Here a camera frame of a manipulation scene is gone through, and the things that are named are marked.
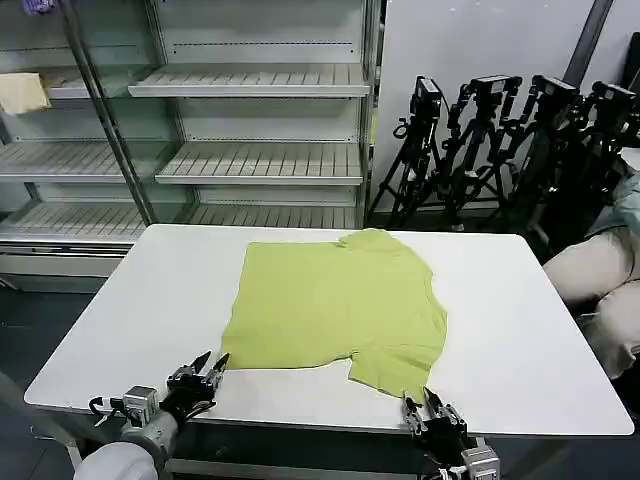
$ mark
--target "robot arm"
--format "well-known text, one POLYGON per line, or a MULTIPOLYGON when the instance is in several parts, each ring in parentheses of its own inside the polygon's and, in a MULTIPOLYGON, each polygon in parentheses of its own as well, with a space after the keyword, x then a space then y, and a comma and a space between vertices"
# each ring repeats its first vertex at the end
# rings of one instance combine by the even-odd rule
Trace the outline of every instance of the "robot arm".
POLYGON ((418 479, 500 480, 500 459, 493 449, 467 435, 467 424, 451 405, 424 389, 429 420, 422 420, 418 405, 406 394, 402 398, 404 420, 418 448, 437 470, 430 476, 419 472, 418 479))
MULTIPOLYGON (((167 380, 168 394, 155 403, 155 390, 132 388, 123 399, 108 403, 131 422, 115 443, 101 447, 78 467, 74 480, 158 480, 171 458, 180 430, 196 415, 213 407, 213 398, 229 360, 223 356, 206 375, 199 375, 211 352, 198 357, 191 365, 180 367, 167 380)), ((103 399, 93 399, 95 405, 103 399)))

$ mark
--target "shelf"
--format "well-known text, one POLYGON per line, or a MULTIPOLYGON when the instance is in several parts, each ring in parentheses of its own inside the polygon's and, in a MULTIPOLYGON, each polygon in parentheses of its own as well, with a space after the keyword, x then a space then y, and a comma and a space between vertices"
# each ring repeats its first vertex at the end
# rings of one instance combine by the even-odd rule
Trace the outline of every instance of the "shelf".
POLYGON ((0 241, 134 242, 145 225, 131 203, 46 202, 0 223, 0 241))
POLYGON ((360 185, 357 144, 191 142, 156 175, 191 185, 360 185))
POLYGON ((364 97, 355 63, 171 64, 131 85, 134 97, 364 97))
MULTIPOLYGON (((163 142, 130 142, 140 178, 160 167, 163 142)), ((107 142, 14 142, 0 147, 0 182, 125 183, 107 142)))
MULTIPOLYGON (((99 69, 100 81, 107 97, 128 95, 127 87, 144 76, 146 69, 138 66, 108 67, 99 69)), ((90 98, 89 91, 75 67, 54 67, 39 69, 42 84, 49 98, 66 100, 90 98)))
POLYGON ((200 205, 191 225, 355 229, 354 207, 200 205))

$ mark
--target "yellow-green t-shirt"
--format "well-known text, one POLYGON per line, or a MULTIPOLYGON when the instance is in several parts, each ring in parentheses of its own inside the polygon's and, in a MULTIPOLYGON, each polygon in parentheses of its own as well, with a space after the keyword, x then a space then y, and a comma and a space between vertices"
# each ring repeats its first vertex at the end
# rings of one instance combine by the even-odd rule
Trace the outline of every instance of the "yellow-green t-shirt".
POLYGON ((351 358, 349 378, 421 399, 447 334, 433 274, 382 230, 336 243, 252 243, 223 336, 229 368, 351 358))

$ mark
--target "display refrigerator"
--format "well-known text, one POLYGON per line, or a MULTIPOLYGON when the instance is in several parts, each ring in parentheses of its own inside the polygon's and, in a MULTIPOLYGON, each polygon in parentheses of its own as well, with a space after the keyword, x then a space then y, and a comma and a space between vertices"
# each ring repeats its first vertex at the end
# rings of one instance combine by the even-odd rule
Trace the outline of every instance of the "display refrigerator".
POLYGON ((379 18, 379 0, 0 0, 0 74, 38 74, 50 103, 1 113, 0 277, 99 284, 153 223, 361 228, 379 18))

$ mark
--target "light blue shirt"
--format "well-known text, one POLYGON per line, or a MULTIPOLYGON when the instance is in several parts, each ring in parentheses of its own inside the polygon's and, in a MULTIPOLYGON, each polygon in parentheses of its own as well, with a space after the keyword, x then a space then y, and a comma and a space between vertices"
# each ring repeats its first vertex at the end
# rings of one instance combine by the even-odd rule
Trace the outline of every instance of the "light blue shirt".
POLYGON ((613 198, 613 206, 602 210, 587 236, 626 226, 640 237, 640 173, 621 181, 613 192, 613 198))

